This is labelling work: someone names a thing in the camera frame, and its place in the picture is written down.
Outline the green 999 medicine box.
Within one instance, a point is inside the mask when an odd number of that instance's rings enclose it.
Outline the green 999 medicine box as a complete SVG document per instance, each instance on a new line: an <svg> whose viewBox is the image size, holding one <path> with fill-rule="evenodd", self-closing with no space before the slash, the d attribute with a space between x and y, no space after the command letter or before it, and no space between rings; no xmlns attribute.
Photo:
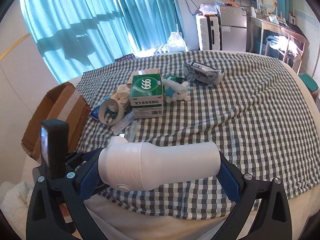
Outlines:
<svg viewBox="0 0 320 240"><path fill-rule="evenodd" d="M134 76L129 99L136 119L163 116L164 98L160 74Z"/></svg>

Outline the white tube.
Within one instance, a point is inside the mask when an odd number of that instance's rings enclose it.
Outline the white tube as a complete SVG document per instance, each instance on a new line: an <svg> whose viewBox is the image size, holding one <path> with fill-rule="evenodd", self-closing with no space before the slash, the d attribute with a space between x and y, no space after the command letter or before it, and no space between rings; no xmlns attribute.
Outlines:
<svg viewBox="0 0 320 240"><path fill-rule="evenodd" d="M124 116L118 123L111 127L111 131L115 136L118 136L122 130L124 130L131 122L135 120L135 114L133 111Z"/></svg>

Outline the white plush toy blue star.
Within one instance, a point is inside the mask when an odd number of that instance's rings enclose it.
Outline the white plush toy blue star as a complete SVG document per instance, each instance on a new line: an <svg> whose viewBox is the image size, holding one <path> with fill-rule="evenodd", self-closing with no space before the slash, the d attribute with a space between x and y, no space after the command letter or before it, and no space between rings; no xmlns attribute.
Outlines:
<svg viewBox="0 0 320 240"><path fill-rule="evenodd" d="M172 103L176 101L190 101L189 95L190 87L189 82L184 81L181 84L172 80L162 79L162 85L164 87L164 96L166 103Z"/></svg>

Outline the silver mini fridge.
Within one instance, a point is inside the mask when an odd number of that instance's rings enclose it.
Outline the silver mini fridge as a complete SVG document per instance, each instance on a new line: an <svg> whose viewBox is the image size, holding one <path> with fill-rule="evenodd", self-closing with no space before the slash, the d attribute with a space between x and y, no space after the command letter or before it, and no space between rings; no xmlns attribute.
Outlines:
<svg viewBox="0 0 320 240"><path fill-rule="evenodd" d="M244 8L228 5L217 7L221 36L221 50L246 51L247 15Z"/></svg>

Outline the silver patterned pouch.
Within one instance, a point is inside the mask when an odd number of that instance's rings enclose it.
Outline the silver patterned pouch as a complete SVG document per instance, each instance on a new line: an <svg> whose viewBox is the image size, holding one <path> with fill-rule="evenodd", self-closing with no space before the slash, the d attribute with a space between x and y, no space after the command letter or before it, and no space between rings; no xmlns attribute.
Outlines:
<svg viewBox="0 0 320 240"><path fill-rule="evenodd" d="M183 71L187 80L208 87L216 87L224 77L223 70L195 61L185 63Z"/></svg>

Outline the white tape roll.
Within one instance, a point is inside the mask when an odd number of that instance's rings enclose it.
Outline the white tape roll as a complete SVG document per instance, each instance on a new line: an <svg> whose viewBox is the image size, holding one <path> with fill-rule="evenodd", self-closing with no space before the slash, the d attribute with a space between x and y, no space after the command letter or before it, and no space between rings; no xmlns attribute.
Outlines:
<svg viewBox="0 0 320 240"><path fill-rule="evenodd" d="M114 126L124 117L124 107L115 99L105 100L99 108L98 120L107 126Z"/></svg>

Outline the kraft paper box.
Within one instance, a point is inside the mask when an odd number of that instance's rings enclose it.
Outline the kraft paper box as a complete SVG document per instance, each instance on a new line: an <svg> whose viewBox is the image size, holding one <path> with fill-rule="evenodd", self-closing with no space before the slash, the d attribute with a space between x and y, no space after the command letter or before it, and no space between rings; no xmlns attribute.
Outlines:
<svg viewBox="0 0 320 240"><path fill-rule="evenodd" d="M131 86L132 84L132 80L134 76L138 76L138 75L148 75L148 74L159 74L159 69L158 68L152 68L152 69L144 69L144 70L137 70L131 73L128 81L127 81L127 85Z"/></svg>

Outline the teal curtain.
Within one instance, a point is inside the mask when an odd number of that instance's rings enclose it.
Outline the teal curtain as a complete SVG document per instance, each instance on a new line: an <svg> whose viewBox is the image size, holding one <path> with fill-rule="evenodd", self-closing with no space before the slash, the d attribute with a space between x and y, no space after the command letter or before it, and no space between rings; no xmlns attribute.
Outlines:
<svg viewBox="0 0 320 240"><path fill-rule="evenodd" d="M177 0L20 0L20 6L59 83L156 48L183 30Z"/></svg>

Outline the checkered tablecloth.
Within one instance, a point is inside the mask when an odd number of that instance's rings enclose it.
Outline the checkered tablecloth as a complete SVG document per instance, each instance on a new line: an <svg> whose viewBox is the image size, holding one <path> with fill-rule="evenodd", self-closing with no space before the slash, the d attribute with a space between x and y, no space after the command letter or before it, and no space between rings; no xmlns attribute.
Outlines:
<svg viewBox="0 0 320 240"><path fill-rule="evenodd" d="M191 101L165 103L162 117L140 119L135 141L214 142L242 173L259 180L279 177L289 199L319 184L319 112L301 78L278 59L214 51L145 57L85 72L76 88L95 107L139 68L182 76L184 64L193 61L223 70L221 83L192 84ZM147 192L109 187L98 196L136 213L193 220L227 215L234 206L215 177Z"/></svg>

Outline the white suitcase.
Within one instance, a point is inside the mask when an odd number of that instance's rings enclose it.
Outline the white suitcase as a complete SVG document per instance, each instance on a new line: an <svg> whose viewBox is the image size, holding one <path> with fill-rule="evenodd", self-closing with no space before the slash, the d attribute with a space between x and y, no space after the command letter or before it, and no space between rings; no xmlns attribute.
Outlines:
<svg viewBox="0 0 320 240"><path fill-rule="evenodd" d="M219 19L214 16L196 16L199 48L204 50L220 50Z"/></svg>

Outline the white plastic bottle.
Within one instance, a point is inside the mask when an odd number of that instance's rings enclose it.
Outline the white plastic bottle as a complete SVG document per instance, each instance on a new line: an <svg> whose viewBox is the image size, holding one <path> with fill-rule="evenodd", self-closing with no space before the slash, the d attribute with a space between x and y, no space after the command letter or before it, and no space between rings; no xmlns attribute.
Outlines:
<svg viewBox="0 0 320 240"><path fill-rule="evenodd" d="M113 137L98 159L102 181L124 192L212 177L220 166L220 153L213 142L160 147Z"/></svg>

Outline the cream cloth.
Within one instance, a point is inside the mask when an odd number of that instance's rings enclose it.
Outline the cream cloth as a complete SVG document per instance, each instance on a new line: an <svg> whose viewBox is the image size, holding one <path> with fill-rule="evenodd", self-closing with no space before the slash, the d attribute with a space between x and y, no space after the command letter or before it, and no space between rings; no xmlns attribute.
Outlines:
<svg viewBox="0 0 320 240"><path fill-rule="evenodd" d="M127 85L119 85L111 98L118 101L124 108L129 104L130 88Z"/></svg>

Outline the blue tissue pack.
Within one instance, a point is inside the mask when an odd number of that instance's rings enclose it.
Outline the blue tissue pack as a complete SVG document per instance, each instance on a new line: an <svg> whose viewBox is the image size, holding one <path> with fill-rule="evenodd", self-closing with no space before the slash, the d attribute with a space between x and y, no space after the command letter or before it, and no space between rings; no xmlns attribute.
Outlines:
<svg viewBox="0 0 320 240"><path fill-rule="evenodd" d="M100 106L103 102L105 102L107 99L109 99L110 97L107 96L106 98L102 98L98 101L97 105L91 110L90 112L90 116L95 120L95 121L100 121L99 120L99 116L98 116L98 113L99 113L99 109L100 109Z"/></svg>

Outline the green snack packet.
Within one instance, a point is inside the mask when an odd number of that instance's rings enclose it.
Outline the green snack packet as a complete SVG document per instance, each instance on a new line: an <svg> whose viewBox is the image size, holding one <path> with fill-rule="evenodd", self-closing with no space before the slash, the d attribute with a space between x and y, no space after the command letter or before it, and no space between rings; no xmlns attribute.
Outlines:
<svg viewBox="0 0 320 240"><path fill-rule="evenodd" d="M177 82L179 84L182 84L183 82L185 82L185 79L183 77L175 76L175 75L167 75L166 79Z"/></svg>

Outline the patterned gift bag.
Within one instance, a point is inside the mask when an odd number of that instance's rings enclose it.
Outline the patterned gift bag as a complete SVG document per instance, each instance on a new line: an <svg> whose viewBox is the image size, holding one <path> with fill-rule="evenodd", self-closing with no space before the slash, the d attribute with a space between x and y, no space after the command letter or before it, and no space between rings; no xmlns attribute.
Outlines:
<svg viewBox="0 0 320 240"><path fill-rule="evenodd" d="M123 62L123 61L130 61L136 59L135 55L133 53L127 54L125 56L122 56L118 59L115 59L115 62Z"/></svg>

